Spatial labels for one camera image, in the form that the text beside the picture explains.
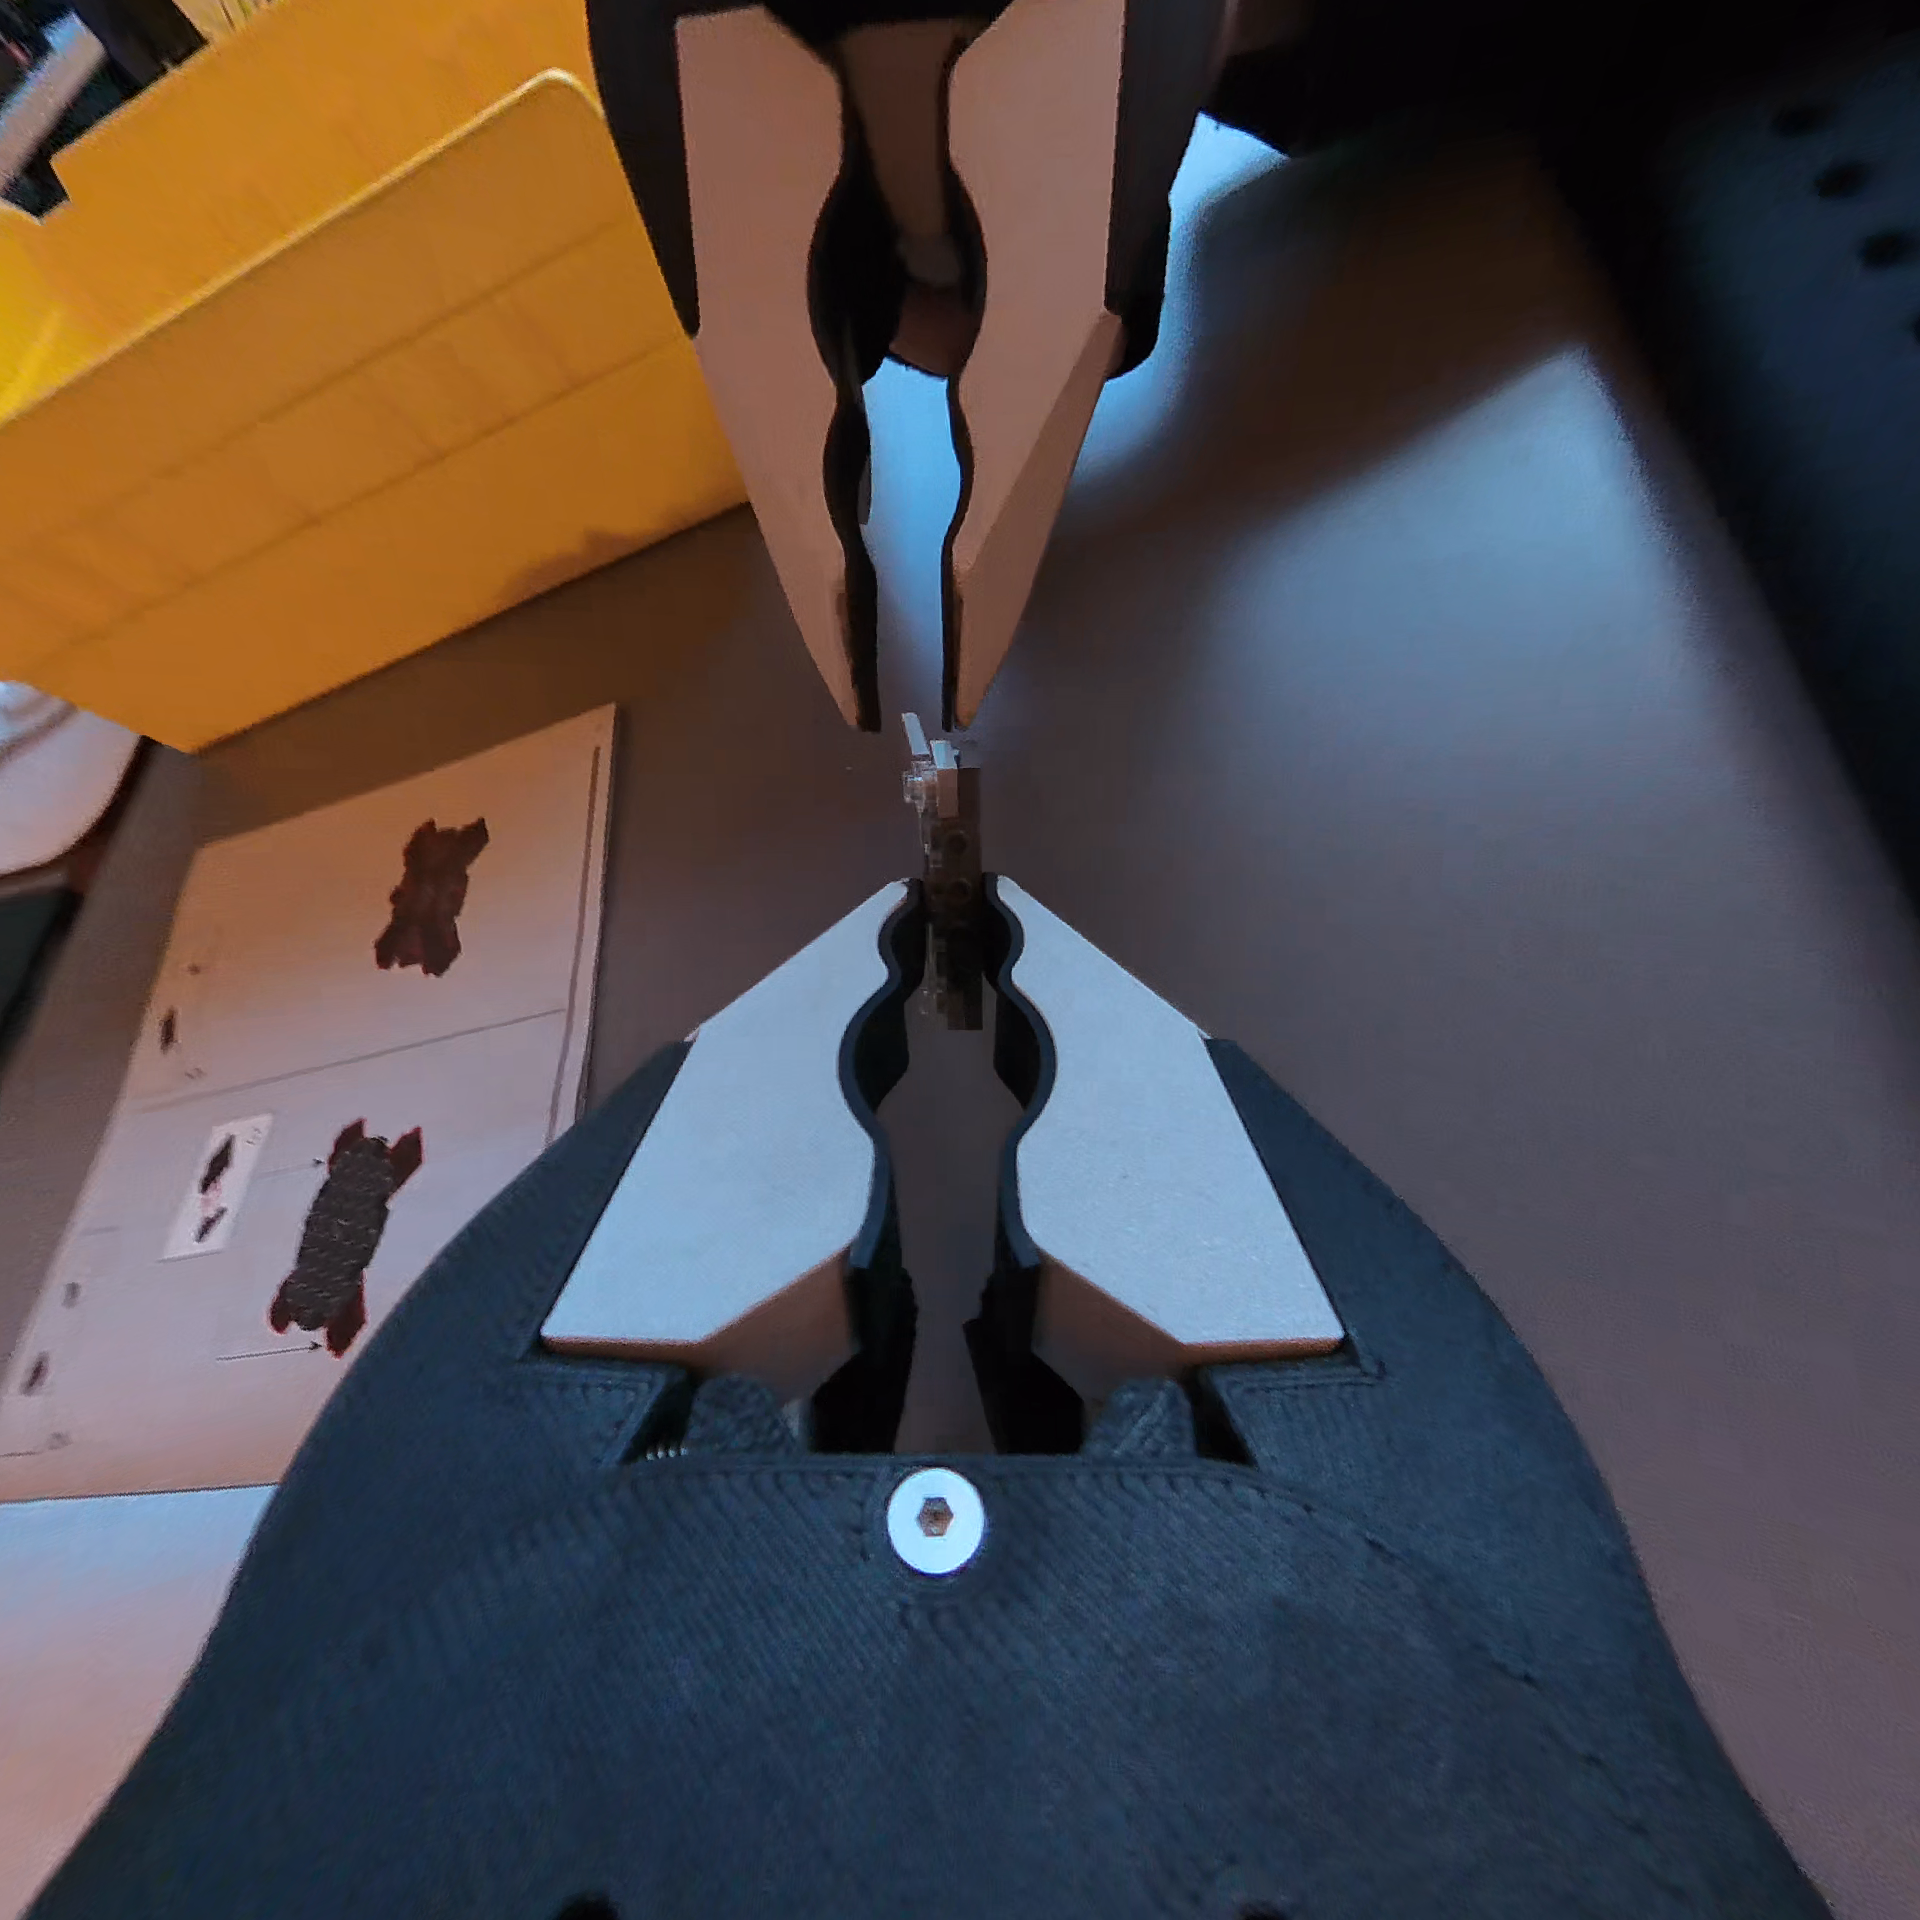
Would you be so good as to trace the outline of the yellow plastic parts bin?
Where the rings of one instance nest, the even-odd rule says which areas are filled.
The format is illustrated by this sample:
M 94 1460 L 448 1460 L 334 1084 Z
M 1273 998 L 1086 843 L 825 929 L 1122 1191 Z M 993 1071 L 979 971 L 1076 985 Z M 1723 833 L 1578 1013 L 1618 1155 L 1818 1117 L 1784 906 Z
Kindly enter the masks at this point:
M 585 4 L 272 4 L 54 170 L 4 681 L 190 751 L 746 498 Z

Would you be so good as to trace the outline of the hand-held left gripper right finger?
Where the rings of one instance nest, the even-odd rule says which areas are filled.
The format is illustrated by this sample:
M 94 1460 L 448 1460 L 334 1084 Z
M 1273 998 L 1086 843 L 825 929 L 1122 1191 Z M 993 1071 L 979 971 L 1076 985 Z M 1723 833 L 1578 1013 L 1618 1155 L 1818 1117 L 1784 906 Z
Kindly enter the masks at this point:
M 1018 1113 L 968 1354 L 1001 1454 L 1072 1454 L 1133 1381 L 1320 1361 L 1346 1330 L 1211 1035 L 989 875 L 993 1067 Z

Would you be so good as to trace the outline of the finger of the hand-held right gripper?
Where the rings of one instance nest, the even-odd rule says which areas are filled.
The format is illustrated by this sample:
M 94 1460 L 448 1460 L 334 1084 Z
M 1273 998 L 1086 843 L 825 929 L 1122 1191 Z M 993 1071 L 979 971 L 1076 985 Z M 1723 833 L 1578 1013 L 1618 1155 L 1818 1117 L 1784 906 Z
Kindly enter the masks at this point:
M 817 297 L 848 170 L 844 89 L 770 11 L 688 14 L 677 54 L 694 351 L 806 653 L 846 723 L 876 731 L 868 423 L 846 308 Z
M 954 391 L 964 501 L 949 530 L 947 725 L 977 719 L 1018 635 L 1098 397 L 1109 308 L 1122 3 L 1010 4 L 956 59 L 947 145 L 984 262 Z

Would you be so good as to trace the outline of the grey desk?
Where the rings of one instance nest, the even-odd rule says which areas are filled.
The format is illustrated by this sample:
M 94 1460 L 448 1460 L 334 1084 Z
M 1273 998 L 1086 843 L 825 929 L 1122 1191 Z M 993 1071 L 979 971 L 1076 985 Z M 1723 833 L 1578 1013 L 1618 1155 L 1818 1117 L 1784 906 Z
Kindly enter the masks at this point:
M 1203 123 L 974 731 L 989 866 L 1238 1043 L 1499 1303 L 1838 1916 L 1916 1916 L 1916 918 L 1522 148 Z M 588 1098 L 912 866 L 748 511 L 195 758 L 4 1079 L 4 1362 L 198 843 L 620 706 Z M 4 1521 L 4 1916 L 262 1495 Z

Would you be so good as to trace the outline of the instruction booklet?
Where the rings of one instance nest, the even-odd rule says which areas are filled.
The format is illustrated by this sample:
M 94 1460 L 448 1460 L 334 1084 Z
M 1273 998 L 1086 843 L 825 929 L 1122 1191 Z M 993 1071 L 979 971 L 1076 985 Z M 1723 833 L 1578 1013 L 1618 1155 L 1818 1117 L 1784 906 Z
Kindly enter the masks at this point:
M 4 1916 L 166 1713 L 357 1354 L 578 1113 L 612 731 L 195 855 L 4 1371 Z

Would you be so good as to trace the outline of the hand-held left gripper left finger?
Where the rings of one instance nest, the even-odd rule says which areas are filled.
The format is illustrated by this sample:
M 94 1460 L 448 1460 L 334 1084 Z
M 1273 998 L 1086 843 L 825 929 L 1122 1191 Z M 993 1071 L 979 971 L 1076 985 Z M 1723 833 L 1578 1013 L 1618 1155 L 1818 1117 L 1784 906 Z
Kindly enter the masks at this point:
M 893 881 L 708 1018 L 541 1345 L 748 1377 L 817 1450 L 891 1452 L 920 1309 L 878 1106 L 920 983 L 922 886 Z

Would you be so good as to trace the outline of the black perforated pad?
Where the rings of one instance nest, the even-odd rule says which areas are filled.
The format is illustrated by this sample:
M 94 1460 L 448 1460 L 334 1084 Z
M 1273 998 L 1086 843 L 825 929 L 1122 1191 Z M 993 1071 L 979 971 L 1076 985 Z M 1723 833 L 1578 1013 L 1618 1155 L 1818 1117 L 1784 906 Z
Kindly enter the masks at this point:
M 1916 22 L 1694 86 L 1642 73 L 1568 134 L 1739 537 L 1838 668 L 1916 676 Z

